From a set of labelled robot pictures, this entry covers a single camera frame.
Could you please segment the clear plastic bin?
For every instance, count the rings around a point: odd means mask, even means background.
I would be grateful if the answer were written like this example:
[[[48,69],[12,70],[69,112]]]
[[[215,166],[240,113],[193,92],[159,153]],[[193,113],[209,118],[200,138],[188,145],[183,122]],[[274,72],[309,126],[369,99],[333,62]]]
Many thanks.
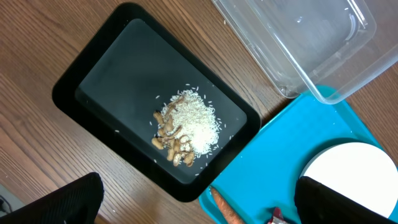
[[[397,62],[397,0],[214,0],[286,98],[334,105]]]

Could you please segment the red snack wrapper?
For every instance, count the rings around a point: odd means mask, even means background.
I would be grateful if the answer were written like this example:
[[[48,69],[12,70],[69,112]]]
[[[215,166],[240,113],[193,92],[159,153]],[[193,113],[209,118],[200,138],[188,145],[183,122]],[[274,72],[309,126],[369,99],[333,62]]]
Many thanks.
[[[286,222],[282,216],[282,211],[279,207],[276,207],[272,213],[271,219],[267,224],[289,224]]]

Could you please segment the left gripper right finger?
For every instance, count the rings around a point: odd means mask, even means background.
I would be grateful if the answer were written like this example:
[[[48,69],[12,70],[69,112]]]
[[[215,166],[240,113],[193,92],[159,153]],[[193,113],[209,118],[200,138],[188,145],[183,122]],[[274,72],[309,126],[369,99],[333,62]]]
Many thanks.
[[[296,183],[294,202],[306,224],[397,224],[306,176]]]

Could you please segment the food scraps rice and peanuts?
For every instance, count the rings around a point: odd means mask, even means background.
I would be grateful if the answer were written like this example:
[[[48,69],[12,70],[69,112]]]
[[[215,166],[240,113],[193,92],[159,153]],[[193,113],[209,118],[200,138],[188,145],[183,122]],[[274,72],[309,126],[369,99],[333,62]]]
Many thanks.
[[[158,150],[166,149],[166,159],[175,167],[191,167],[196,159],[209,158],[221,149],[220,134],[226,124],[216,116],[213,102],[198,91],[197,86],[179,90],[153,113],[157,133],[151,143]]]

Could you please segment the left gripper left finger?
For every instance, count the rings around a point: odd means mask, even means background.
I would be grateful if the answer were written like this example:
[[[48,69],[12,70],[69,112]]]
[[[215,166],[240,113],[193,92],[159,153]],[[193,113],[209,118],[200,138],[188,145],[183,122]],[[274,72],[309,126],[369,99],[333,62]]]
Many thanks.
[[[101,177],[90,172],[1,217],[1,224],[94,224],[103,199]]]

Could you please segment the pink plate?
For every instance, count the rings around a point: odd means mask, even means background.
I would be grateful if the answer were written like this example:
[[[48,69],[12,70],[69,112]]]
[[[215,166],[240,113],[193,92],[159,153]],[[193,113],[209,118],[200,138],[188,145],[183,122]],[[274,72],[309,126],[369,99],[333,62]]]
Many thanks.
[[[348,142],[329,147],[308,162],[301,176],[397,221],[397,167],[376,146]]]

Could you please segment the orange carrot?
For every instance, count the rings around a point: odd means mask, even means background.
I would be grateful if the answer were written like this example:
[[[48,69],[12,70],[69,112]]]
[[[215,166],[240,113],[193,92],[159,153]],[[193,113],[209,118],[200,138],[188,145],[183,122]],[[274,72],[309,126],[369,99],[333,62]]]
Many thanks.
[[[213,200],[228,224],[244,224],[243,219],[233,210],[229,203],[214,187],[210,187],[210,191]]]

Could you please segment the teal serving tray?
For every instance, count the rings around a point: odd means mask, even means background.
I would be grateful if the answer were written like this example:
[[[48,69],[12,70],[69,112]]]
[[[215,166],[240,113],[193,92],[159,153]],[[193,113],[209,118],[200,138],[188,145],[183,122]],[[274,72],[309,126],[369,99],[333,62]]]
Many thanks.
[[[246,223],[267,223],[276,207],[300,223],[294,204],[297,179],[321,150],[346,142],[379,147],[346,101],[320,103],[304,93],[271,119],[211,183]]]

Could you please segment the black plastic tray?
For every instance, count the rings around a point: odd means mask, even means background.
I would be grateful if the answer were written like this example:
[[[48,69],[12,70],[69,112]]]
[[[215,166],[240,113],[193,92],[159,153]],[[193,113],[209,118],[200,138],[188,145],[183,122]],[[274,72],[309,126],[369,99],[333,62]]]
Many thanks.
[[[154,112],[184,89],[215,109],[219,141],[191,167],[151,142]],[[258,113],[143,7],[120,4],[52,91],[55,105],[181,202],[195,200],[261,127]]]

